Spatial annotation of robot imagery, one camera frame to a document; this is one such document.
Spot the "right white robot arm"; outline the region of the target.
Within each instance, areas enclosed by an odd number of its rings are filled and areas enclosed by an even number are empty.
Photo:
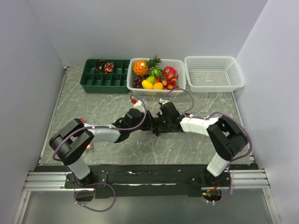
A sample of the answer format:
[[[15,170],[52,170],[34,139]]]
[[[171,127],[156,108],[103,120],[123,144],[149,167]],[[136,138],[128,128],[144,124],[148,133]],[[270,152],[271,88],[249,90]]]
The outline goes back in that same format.
[[[210,138],[215,148],[215,155],[206,168],[208,172],[204,174],[204,180],[209,186],[216,185],[221,180],[220,174],[249,144],[245,131],[226,115],[219,118],[197,118],[191,114],[180,114],[170,101],[161,99],[159,104],[156,135],[182,132],[201,134]]]

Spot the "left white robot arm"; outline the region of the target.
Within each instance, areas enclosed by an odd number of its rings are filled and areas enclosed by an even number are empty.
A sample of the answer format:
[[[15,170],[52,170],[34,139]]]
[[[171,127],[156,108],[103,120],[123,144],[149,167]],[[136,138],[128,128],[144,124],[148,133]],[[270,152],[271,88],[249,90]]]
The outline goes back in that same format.
[[[141,112],[132,108],[124,117],[107,126],[92,127],[80,119],[73,119],[49,140],[49,145],[54,150],[53,158],[57,156],[75,175],[77,184],[86,188],[92,184],[93,173],[81,156],[90,143],[119,143],[136,130],[149,131],[157,126],[148,110]]]

